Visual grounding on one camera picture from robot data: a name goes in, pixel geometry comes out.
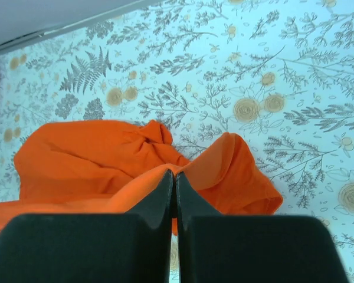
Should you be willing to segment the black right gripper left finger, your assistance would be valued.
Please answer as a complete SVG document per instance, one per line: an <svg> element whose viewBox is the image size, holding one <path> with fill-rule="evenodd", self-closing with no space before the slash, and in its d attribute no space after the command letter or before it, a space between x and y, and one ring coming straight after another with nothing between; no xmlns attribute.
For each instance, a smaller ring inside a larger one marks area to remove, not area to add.
<svg viewBox="0 0 354 283"><path fill-rule="evenodd" d="M0 233L0 282L168 282L173 174L126 213L24 214Z"/></svg>

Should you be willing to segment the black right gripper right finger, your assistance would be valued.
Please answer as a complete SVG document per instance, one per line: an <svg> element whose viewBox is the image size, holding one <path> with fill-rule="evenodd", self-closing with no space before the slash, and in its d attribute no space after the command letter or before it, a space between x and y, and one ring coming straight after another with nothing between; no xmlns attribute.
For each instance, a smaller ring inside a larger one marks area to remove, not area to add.
<svg viewBox="0 0 354 283"><path fill-rule="evenodd" d="M223 215L176 177L181 282L346 282L329 231L311 216Z"/></svg>

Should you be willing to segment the orange t shirt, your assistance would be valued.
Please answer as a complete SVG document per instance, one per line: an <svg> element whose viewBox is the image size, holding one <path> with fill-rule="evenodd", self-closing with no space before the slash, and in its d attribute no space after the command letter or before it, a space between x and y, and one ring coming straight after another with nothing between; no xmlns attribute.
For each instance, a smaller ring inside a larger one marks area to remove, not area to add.
<svg viewBox="0 0 354 283"><path fill-rule="evenodd" d="M270 215L283 198L256 167L246 142L224 133L194 160L172 144L157 121L135 126L122 121L48 123L14 156L19 199L0 203L0 232L25 213L123 213L170 170L223 214Z"/></svg>

